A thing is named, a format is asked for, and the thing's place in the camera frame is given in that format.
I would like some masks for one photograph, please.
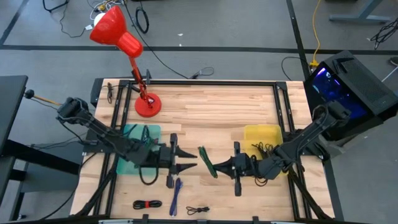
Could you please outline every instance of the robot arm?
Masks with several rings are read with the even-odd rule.
[[[79,98],[67,98],[66,102],[58,109],[57,119],[62,124],[66,122],[86,126],[96,133],[99,141],[106,147],[112,149],[124,160],[133,162],[136,166],[169,169],[166,184],[169,188],[174,185],[172,175],[196,165],[175,163],[175,156],[196,158],[179,148],[177,134],[171,134],[170,147],[160,144],[158,151],[151,151],[144,147],[141,140],[128,138],[124,133],[109,128],[95,119],[89,112],[87,103]]]
[[[276,146],[267,158],[256,160],[246,153],[240,153],[238,142],[234,144],[235,156],[227,161],[213,165],[213,169],[220,171],[235,180],[235,196],[241,195],[240,177],[256,177],[260,179],[275,179],[280,172],[294,173],[292,165],[303,149],[313,142],[328,128],[343,126],[349,120],[350,112],[339,102],[331,101],[319,106],[314,111],[314,122],[297,133],[293,140]]]

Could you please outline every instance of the black desk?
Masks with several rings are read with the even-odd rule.
[[[25,92],[27,76],[0,77],[0,155]]]
[[[8,139],[27,83],[27,76],[0,77],[0,203],[9,180],[24,181],[25,170],[14,169],[16,159],[78,175],[76,162],[48,154]]]

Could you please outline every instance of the lamp shade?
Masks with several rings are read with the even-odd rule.
[[[102,16],[94,26],[90,39],[99,44],[115,45],[132,58],[140,56],[143,51],[142,44],[127,31],[119,6],[112,7]]]

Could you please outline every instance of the blue screen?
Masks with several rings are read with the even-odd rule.
[[[329,102],[336,100],[347,110],[351,111],[351,119],[360,118],[367,114],[358,98],[350,92],[347,86],[342,85],[335,77],[325,68],[319,70],[313,79],[312,87],[319,92],[323,100]]]

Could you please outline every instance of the lamp base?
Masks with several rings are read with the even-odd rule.
[[[137,113],[145,118],[150,118],[157,115],[157,113],[159,113],[160,109],[162,108],[162,102],[156,94],[148,93],[148,97],[149,99],[154,100],[154,102],[152,102],[151,104],[152,108],[149,108],[148,104],[141,98],[137,98],[135,104]]]

